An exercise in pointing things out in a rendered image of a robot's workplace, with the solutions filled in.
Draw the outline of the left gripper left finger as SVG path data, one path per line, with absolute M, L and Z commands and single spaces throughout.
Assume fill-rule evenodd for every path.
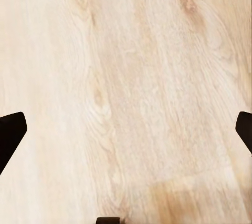
M 0 175 L 27 132 L 22 111 L 0 117 Z

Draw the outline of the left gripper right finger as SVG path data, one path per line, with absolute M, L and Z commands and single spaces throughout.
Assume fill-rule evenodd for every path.
M 252 114 L 240 111 L 235 130 L 252 154 Z

